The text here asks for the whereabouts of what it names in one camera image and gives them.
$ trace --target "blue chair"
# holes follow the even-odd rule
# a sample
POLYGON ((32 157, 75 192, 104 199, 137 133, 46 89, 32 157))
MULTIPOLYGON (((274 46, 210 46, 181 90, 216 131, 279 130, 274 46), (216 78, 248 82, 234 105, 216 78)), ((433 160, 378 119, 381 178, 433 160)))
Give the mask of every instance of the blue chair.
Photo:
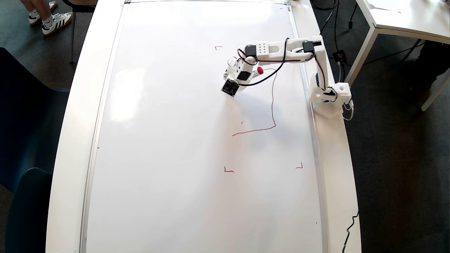
POLYGON ((0 183, 10 191, 29 168, 53 173, 68 96, 43 85, 0 47, 0 183))
POLYGON ((44 253, 52 175, 38 168, 21 178, 9 207, 6 253, 44 253))

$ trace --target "whiteboard frame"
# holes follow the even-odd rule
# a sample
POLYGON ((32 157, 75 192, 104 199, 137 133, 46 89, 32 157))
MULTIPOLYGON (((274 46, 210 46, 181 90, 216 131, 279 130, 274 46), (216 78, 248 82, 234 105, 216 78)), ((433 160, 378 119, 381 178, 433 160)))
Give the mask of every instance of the whiteboard frame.
POLYGON ((122 13, 120 14, 119 24, 117 25, 116 35, 114 36, 114 42, 112 44, 111 55, 108 61, 108 68, 106 69, 105 81, 103 83, 102 95, 100 97, 99 111, 97 114, 97 122, 95 123, 94 129, 94 139, 92 143, 91 156, 89 160, 89 166, 86 175, 86 186, 85 186, 85 196, 83 201, 83 210, 81 215, 81 233, 80 233, 80 252, 86 252, 86 242, 87 242, 87 223, 89 220, 89 207, 90 207, 90 196, 92 191, 92 182, 94 180, 94 168, 95 159, 97 157, 97 149, 100 138, 100 129, 103 120, 103 114, 106 104, 106 97, 108 94, 109 83, 111 81, 111 76, 113 73, 114 62, 116 60, 117 49, 119 47, 120 36, 122 35, 123 25, 125 23, 125 16, 128 11, 128 4, 123 5, 122 13))
MULTIPOLYGON (((297 39, 297 38, 299 38, 299 35, 298 35, 297 23, 295 22, 295 16, 294 16, 294 12, 292 10, 291 3, 286 1, 285 4, 288 8, 288 14, 291 19, 292 31, 294 33, 295 39, 297 39)), ((301 81, 303 83, 303 88, 306 92, 309 87, 309 82, 308 82, 308 78, 307 78, 308 75, 306 73, 306 65, 305 65, 305 63, 300 63, 299 67, 300 67, 300 73, 301 73, 301 81)), ((306 100, 307 107, 308 107, 308 117, 309 117, 309 122, 310 122, 311 138, 312 138, 311 141, 312 141, 314 160, 315 160, 315 172, 316 172, 316 177, 317 177, 317 188, 319 191, 319 210, 320 210, 320 219, 321 219, 320 224, 322 225, 322 227, 321 227, 321 229, 322 229, 322 252, 329 252, 327 198, 326 198, 326 191, 325 191, 324 171, 322 169, 322 157, 320 155, 317 124, 315 121, 313 105, 311 102, 308 101, 308 98, 306 98, 306 93, 305 93, 305 100, 306 100)))
MULTIPOLYGON (((111 81, 111 76, 113 72, 114 62, 117 54, 117 49, 120 42, 120 37, 122 35, 123 25, 125 23, 125 17, 128 11, 128 6, 131 3, 142 3, 142 2, 170 2, 170 1, 223 1, 223 2, 255 2, 255 3, 270 3, 270 4, 282 4, 286 5, 288 8, 288 15, 291 21, 291 27, 294 34, 294 38, 299 38, 297 25, 295 22, 295 17, 293 14, 292 6, 289 1, 284 0, 125 0, 122 13, 120 15, 119 24, 117 26, 116 34, 114 37, 114 42, 111 50, 111 55, 108 61, 108 68, 105 75, 105 80, 103 83, 102 94, 100 97, 100 105, 97 114, 97 121, 94 129, 94 138, 91 148, 91 156, 89 159, 89 166, 86 175, 86 185, 85 185, 85 194, 83 201, 83 209, 81 216, 81 232, 80 232, 80 252, 86 253, 86 242, 87 242, 87 224, 89 220, 89 208, 90 208, 90 197, 92 191, 92 183, 94 179, 94 169, 95 169, 95 159, 97 155, 98 142, 100 137, 100 129, 103 120, 103 114, 106 104, 106 98, 108 94, 109 84, 111 81)), ((304 63, 299 64, 301 80, 303 83, 304 91, 308 90, 309 82, 307 80, 306 74, 306 66, 304 63)), ((329 230, 328 230, 328 215, 327 215, 327 206, 326 206, 326 194, 325 194, 325 181, 324 174, 322 169, 322 159, 320 155, 320 147, 319 147, 319 138, 317 135, 317 125, 313 111, 313 105, 308 101, 305 94, 305 100, 308 108, 308 120, 310 122, 310 130, 311 130, 311 138, 313 145, 313 153, 315 160, 315 168, 316 168, 316 177, 317 177, 317 186, 318 186, 318 195, 319 195, 319 210, 320 210, 320 219, 321 219, 321 231, 322 231, 322 252, 329 252, 329 230)))

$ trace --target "white desk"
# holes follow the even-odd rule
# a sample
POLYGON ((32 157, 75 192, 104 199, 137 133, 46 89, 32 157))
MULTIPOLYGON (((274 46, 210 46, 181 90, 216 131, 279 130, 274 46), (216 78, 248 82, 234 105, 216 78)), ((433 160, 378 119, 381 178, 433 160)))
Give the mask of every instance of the white desk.
MULTIPOLYGON (((345 82, 352 85, 369 54, 378 34, 405 36, 417 39, 450 43, 449 5, 440 0, 402 0, 400 12, 377 9, 367 0, 356 0, 370 26, 364 43, 348 73, 345 82)), ((445 81, 433 89, 422 105, 425 111, 449 82, 449 72, 445 81)))
MULTIPOLYGON (((309 2, 292 5, 298 33, 305 37, 317 35, 319 28, 309 2)), ((109 82, 105 76, 122 6, 122 0, 99 2, 78 62, 55 161, 47 225, 49 253, 80 251, 87 172, 96 146, 93 140, 99 134, 95 131, 101 115, 99 105, 104 84, 109 82)), ((307 64, 309 75, 313 69, 313 63, 307 64)), ((347 135, 341 118, 316 116, 315 120, 325 182, 328 252, 340 252, 351 216, 358 210, 347 135)), ((360 251, 357 218, 346 252, 360 251)))

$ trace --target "power adapter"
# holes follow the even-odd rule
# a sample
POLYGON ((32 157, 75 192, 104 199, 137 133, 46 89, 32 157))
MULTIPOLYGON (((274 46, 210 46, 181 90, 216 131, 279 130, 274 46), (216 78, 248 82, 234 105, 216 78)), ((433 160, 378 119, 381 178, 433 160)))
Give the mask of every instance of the power adapter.
POLYGON ((334 61, 336 61, 338 64, 343 64, 345 62, 345 53, 343 50, 339 50, 336 53, 333 53, 334 61))

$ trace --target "white robotic arm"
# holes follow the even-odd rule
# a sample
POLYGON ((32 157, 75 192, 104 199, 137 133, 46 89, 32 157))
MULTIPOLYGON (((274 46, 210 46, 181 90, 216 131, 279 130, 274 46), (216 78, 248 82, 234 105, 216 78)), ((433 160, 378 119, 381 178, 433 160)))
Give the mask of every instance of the white robotic arm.
POLYGON ((270 78, 284 63, 304 63, 310 60, 317 62, 317 72, 314 73, 308 88, 308 96, 317 113, 333 118, 342 114, 342 105, 349 104, 351 93, 348 83, 334 83, 328 78, 327 54, 322 36, 286 39, 285 41, 260 41, 238 49, 238 57, 228 60, 228 68, 224 73, 225 85, 222 91, 234 96, 247 86, 259 84, 270 78), (251 83, 252 79, 261 75, 263 70, 256 65, 280 63, 278 69, 261 81, 251 83))

